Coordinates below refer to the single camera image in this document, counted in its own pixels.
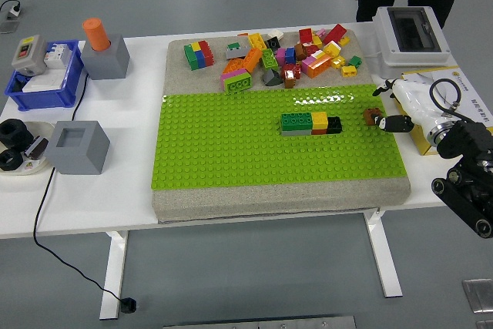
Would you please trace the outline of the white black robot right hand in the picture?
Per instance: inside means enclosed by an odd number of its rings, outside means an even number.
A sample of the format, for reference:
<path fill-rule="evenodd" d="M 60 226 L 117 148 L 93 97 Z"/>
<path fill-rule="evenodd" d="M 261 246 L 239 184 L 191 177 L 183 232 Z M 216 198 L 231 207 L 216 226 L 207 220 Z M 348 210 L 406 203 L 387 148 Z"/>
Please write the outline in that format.
<path fill-rule="evenodd" d="M 417 124 L 423 129 L 424 135 L 430 137 L 428 141 L 434 144 L 438 142 L 438 134 L 450 128 L 451 120 L 443 117 L 431 100 L 429 85 L 404 79 L 386 80 L 373 92 L 373 96 L 389 90 L 405 114 L 375 117 L 376 125 L 383 131 L 409 133 Z"/>

